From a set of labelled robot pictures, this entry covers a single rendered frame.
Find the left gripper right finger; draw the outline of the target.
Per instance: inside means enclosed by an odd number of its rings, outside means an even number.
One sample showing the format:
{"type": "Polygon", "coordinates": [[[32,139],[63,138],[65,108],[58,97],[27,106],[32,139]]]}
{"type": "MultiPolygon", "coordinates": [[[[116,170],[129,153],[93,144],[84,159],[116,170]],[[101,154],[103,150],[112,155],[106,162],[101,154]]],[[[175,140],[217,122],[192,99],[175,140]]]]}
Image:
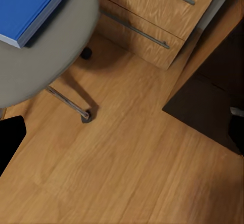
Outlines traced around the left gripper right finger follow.
{"type": "Polygon", "coordinates": [[[228,134],[244,156],[244,117],[237,115],[231,117],[228,134]]]}

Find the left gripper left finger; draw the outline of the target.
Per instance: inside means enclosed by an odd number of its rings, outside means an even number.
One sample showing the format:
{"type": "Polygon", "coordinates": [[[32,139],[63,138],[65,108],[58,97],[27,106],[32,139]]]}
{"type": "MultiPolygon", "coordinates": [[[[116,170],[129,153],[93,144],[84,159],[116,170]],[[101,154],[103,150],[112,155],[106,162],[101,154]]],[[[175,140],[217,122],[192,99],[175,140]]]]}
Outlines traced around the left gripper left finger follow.
{"type": "Polygon", "coordinates": [[[26,136],[22,115],[0,120],[0,176],[26,136]]]}

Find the folder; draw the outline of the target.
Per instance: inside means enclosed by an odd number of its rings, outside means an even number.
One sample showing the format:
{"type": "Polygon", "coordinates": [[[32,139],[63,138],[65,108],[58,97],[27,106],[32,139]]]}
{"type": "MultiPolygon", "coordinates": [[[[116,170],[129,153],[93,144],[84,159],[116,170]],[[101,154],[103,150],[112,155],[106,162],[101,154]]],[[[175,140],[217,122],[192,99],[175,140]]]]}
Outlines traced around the folder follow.
{"type": "Polygon", "coordinates": [[[22,49],[62,0],[0,0],[0,41],[22,49]]]}

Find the swivel chair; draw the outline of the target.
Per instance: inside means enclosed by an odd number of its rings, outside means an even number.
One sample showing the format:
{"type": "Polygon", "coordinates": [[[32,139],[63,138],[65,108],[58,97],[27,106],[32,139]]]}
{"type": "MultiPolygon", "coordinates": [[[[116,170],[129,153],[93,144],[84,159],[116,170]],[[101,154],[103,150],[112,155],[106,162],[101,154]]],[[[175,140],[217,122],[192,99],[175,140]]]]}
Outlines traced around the swivel chair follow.
{"type": "Polygon", "coordinates": [[[92,122],[84,111],[50,86],[78,58],[89,59],[86,47],[100,14],[99,0],[62,0],[22,49],[0,41],[0,120],[7,108],[46,90],[92,122]]]}

